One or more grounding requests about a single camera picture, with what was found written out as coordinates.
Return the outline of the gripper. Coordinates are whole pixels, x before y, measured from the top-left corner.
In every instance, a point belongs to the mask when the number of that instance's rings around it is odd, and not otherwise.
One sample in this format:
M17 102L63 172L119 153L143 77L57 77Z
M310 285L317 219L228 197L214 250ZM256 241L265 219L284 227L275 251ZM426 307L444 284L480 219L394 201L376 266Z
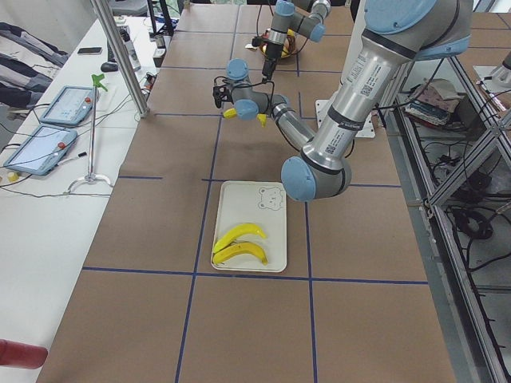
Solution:
M221 109L224 103L232 103L230 85L227 77L217 76L214 78L212 96L218 109Z
M266 40L265 60L262 68L263 77L272 79L278 60L282 55L282 45Z

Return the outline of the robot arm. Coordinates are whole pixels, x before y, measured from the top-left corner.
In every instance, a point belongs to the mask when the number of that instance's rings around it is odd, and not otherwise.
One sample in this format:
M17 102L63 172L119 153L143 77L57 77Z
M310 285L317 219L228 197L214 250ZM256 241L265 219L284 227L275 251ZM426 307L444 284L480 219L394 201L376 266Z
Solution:
M325 33L324 21L330 12L331 3L327 0L278 0L275 4L269 33L263 39L266 44L263 77L267 80L272 79L278 60L282 56L289 30L308 40L319 42Z
M242 59L230 60L222 83L213 87L217 108L230 102L241 120L269 116L299 151L281 170L283 187L294 200L329 198L347 189L351 169L344 153L400 65L452 57L469 46L471 1L368 1L362 10L362 48L317 131L285 97L255 91Z

